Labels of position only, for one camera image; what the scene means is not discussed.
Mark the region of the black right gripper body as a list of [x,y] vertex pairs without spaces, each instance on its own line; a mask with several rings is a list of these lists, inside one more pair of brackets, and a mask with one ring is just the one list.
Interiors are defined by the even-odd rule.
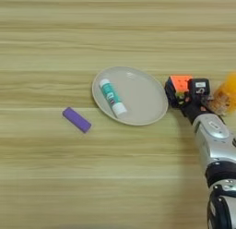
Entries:
[[199,115],[212,114],[212,111],[207,107],[207,101],[207,96],[187,95],[178,101],[178,108],[192,124]]

